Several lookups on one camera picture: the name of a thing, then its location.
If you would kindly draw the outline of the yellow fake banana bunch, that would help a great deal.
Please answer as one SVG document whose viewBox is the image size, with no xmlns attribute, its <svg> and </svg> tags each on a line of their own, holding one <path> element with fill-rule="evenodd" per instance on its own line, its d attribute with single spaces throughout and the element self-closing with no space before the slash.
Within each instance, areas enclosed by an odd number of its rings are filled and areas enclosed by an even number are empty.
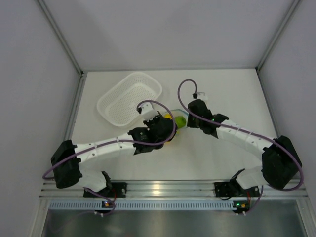
<svg viewBox="0 0 316 237">
<path fill-rule="evenodd" d="M 164 113 L 163 114 L 163 117 L 165 118 L 165 119 L 172 119 L 172 114 L 170 114 L 170 113 Z M 167 141 L 166 143 L 165 143 L 165 145 L 169 145 L 170 144 L 170 142 L 174 139 L 174 137 L 176 136 L 176 133 L 177 133 L 177 129 L 175 130 L 175 132 L 174 132 L 174 134 L 173 134 L 173 136 L 172 136 L 172 138 L 169 140 L 169 141 Z"/>
</svg>

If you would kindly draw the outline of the clear zip top bag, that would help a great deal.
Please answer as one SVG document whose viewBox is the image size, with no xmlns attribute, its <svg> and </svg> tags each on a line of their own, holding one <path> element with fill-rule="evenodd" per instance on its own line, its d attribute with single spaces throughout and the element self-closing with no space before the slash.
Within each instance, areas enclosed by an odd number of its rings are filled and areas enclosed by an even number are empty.
<svg viewBox="0 0 316 237">
<path fill-rule="evenodd" d="M 188 120 L 188 113 L 182 109 L 174 109 L 169 112 L 164 112 L 163 117 L 166 119 L 172 119 L 171 115 L 175 118 L 175 123 L 177 125 L 177 131 L 171 141 L 165 143 L 165 145 L 169 145 L 171 142 L 175 142 L 178 140 L 180 136 L 181 129 L 187 128 L 187 120 Z"/>
</svg>

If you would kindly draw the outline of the green fake fruit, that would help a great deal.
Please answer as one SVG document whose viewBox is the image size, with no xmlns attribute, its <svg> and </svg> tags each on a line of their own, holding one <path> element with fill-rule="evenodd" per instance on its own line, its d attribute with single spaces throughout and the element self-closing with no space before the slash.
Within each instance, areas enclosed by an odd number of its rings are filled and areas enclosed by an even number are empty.
<svg viewBox="0 0 316 237">
<path fill-rule="evenodd" d="M 187 121 L 184 116 L 176 116 L 174 119 L 178 129 L 186 127 Z"/>
</svg>

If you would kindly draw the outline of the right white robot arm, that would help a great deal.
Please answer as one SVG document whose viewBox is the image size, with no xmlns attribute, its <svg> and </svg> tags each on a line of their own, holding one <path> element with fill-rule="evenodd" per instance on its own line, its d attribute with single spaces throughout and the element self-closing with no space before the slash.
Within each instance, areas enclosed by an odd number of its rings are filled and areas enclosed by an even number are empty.
<svg viewBox="0 0 316 237">
<path fill-rule="evenodd" d="M 254 168 L 242 168 L 231 178 L 230 189 L 234 195 L 242 196 L 248 189 L 261 185 L 282 190 L 302 168 L 289 138 L 280 136 L 273 139 L 256 135 L 225 115 L 212 114 L 201 99 L 190 102 L 188 110 L 188 127 L 199 128 L 207 135 L 231 142 L 261 162 Z"/>
</svg>

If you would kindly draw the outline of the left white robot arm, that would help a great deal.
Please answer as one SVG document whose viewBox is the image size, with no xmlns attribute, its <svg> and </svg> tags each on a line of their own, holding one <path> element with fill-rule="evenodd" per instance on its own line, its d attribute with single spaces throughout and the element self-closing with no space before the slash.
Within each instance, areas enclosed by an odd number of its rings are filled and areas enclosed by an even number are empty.
<svg viewBox="0 0 316 237">
<path fill-rule="evenodd" d="M 51 158 L 56 187 L 65 189 L 78 184 L 100 197 L 107 197 L 112 190 L 104 170 L 107 160 L 161 149 L 173 139 L 177 130 L 175 119 L 161 114 L 144 121 L 144 125 L 114 139 L 95 143 L 63 141 Z"/>
</svg>

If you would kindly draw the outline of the white perforated plastic basket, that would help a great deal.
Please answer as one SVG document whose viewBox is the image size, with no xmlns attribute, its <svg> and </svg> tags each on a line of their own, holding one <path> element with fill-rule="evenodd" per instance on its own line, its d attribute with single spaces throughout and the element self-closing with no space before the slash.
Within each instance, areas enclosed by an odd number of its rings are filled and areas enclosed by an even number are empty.
<svg viewBox="0 0 316 237">
<path fill-rule="evenodd" d="M 136 106 L 144 100 L 156 100 L 161 84 L 144 72 L 133 72 L 98 100 L 98 113 L 116 127 L 127 127 L 139 118 Z"/>
</svg>

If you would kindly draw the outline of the aluminium mounting rail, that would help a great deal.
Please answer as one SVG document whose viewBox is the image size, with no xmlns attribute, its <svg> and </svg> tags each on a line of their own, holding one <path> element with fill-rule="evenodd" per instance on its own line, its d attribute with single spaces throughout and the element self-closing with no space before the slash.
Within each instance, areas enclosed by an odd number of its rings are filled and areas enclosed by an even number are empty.
<svg viewBox="0 0 316 237">
<path fill-rule="evenodd" d="M 127 180 L 127 187 L 122 191 L 127 198 L 201 198 L 215 199 L 216 180 L 193 180 L 193 181 L 148 181 L 148 180 Z M 78 185 L 66 189 L 58 189 L 52 181 L 45 181 L 40 198 L 82 198 L 83 188 Z M 308 193 L 305 186 L 299 189 L 285 192 L 264 187 L 263 198 L 269 199 L 297 199 L 307 198 Z"/>
</svg>

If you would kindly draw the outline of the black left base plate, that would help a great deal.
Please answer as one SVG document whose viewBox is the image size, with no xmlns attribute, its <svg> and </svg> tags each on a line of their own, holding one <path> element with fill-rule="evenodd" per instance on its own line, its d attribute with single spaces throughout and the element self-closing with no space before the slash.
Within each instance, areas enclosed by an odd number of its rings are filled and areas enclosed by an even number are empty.
<svg viewBox="0 0 316 237">
<path fill-rule="evenodd" d="M 127 192 L 127 183 L 126 182 L 114 182 L 111 184 L 107 184 L 105 188 L 101 189 L 98 192 L 86 190 L 84 187 L 84 198 L 98 198 L 99 196 L 103 196 L 106 198 L 126 198 Z"/>
</svg>

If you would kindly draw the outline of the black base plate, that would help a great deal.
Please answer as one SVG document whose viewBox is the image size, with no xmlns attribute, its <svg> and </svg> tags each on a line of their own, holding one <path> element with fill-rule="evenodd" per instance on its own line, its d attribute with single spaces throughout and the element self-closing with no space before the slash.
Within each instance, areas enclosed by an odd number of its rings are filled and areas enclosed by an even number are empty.
<svg viewBox="0 0 316 237">
<path fill-rule="evenodd" d="M 215 196 L 217 198 L 241 198 L 245 197 L 245 191 L 235 181 L 215 182 Z"/>
<path fill-rule="evenodd" d="M 106 198 L 126 198 L 127 192 L 127 183 L 126 182 L 114 182 L 111 184 L 107 184 L 105 188 L 101 189 L 98 192 L 86 190 L 84 187 L 84 198 L 98 198 L 99 196 L 103 196 Z"/>
</svg>

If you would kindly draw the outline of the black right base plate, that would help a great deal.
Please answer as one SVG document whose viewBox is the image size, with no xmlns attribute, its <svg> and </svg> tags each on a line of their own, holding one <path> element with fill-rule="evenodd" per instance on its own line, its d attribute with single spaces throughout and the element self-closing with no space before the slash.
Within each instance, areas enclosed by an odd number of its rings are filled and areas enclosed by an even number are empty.
<svg viewBox="0 0 316 237">
<path fill-rule="evenodd" d="M 245 197 L 245 191 L 235 181 L 215 182 L 215 196 L 217 198 L 241 198 Z"/>
</svg>

